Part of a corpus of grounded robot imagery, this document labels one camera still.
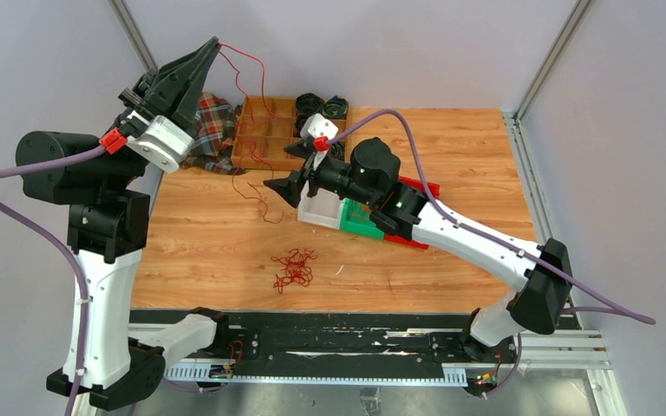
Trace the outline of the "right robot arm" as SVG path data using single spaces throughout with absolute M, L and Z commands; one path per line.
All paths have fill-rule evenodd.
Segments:
M 445 250 L 509 286 L 501 301 L 472 313 L 460 338 L 468 359 L 485 360 L 503 339 L 525 330 L 556 331 L 572 288 L 562 277 L 571 271 L 564 243 L 511 237 L 449 209 L 424 187 L 400 179 L 400 159 L 379 138 L 357 144 L 348 162 L 316 151 L 309 140 L 285 151 L 304 158 L 302 167 L 264 185 L 290 206 L 321 190 L 356 201 L 368 207 L 370 221 L 385 234 Z

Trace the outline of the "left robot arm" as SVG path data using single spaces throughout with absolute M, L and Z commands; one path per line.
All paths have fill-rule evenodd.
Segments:
M 123 90 L 125 111 L 101 137 L 33 131 L 16 147 L 16 164 L 47 162 L 22 175 L 23 193 L 69 209 L 61 246 L 76 266 L 70 350 L 50 374 L 47 388 L 86 394 L 92 406 L 113 411 L 151 396 L 164 373 L 200 350 L 211 358 L 231 346 L 226 314 L 191 310 L 155 335 L 128 333 L 134 279 L 147 245 L 151 198 L 129 189 L 148 166 L 179 169 L 193 144 L 196 108 L 213 61 L 217 38 Z

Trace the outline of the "rolled dark sock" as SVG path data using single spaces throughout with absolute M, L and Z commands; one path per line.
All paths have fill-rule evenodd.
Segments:
M 313 115 L 322 112 L 325 100 L 313 93 L 299 95 L 295 100 L 295 109 L 298 115 Z
M 333 143 L 328 150 L 328 155 L 332 159 L 345 161 L 345 155 L 346 155 L 345 142 L 338 141 L 336 143 Z

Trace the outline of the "white plastic bin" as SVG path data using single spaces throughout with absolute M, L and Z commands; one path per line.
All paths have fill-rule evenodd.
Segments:
M 343 218 L 344 200 L 336 193 L 320 188 L 314 197 L 309 197 L 310 185 L 301 191 L 297 207 L 297 220 L 308 224 L 339 230 Z

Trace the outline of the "plaid cloth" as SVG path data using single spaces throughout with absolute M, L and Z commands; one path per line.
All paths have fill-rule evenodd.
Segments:
M 241 108 L 226 99 L 203 93 L 196 111 L 196 134 L 183 169 L 198 167 L 224 175 L 244 175 L 247 169 L 232 162 L 233 141 Z

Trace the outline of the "wooden compartment tray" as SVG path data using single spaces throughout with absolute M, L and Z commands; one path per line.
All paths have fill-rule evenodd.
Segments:
M 232 162 L 244 169 L 289 171 L 297 169 L 302 159 L 291 157 L 284 147 L 300 140 L 300 130 L 309 116 L 298 115 L 296 98 L 250 96 L 245 98 L 233 142 Z M 332 120 L 339 130 L 348 126 Z

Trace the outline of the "rolled teal sock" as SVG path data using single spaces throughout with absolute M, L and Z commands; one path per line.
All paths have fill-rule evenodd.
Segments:
M 343 120 L 347 118 L 349 103 L 341 96 L 334 95 L 322 105 L 322 114 L 326 119 Z

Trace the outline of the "green plastic bin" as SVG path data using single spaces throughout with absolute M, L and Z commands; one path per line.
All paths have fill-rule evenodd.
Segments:
M 384 233 L 369 219 L 369 208 L 351 199 L 345 199 L 340 224 L 342 231 L 383 240 Z

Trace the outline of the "red plastic bin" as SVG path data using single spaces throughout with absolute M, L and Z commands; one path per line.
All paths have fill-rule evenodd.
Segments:
M 425 191 L 425 188 L 423 187 L 423 184 L 419 179 L 412 179 L 412 178 L 408 178 L 408 177 L 405 177 L 405 176 L 400 176 L 399 180 L 401 182 L 403 182 L 404 184 L 410 185 L 411 187 L 414 187 L 415 189 L 417 189 L 421 192 Z M 435 183 L 434 185 L 428 185 L 428 189 L 430 191 L 434 191 L 434 195 L 436 197 L 440 196 L 440 188 L 441 188 L 441 186 L 437 183 Z M 405 245 L 405 246 L 413 247 L 413 248 L 420 249 L 420 250 L 428 250 L 429 249 L 429 246 L 427 244 L 421 244 L 421 243 L 418 243 L 416 241 L 410 241 L 410 240 L 407 240 L 403 237 L 398 237 L 398 236 L 392 236 L 392 235 L 389 235 L 389 234 L 385 234 L 383 239 L 385 241 L 389 241 L 391 243 Z

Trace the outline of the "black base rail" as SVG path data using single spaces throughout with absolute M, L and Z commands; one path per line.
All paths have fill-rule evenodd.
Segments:
M 443 365 L 504 370 L 513 338 L 472 359 L 457 342 L 463 314 L 235 312 L 231 339 L 197 358 L 233 364 L 237 375 L 292 378 L 434 379 Z

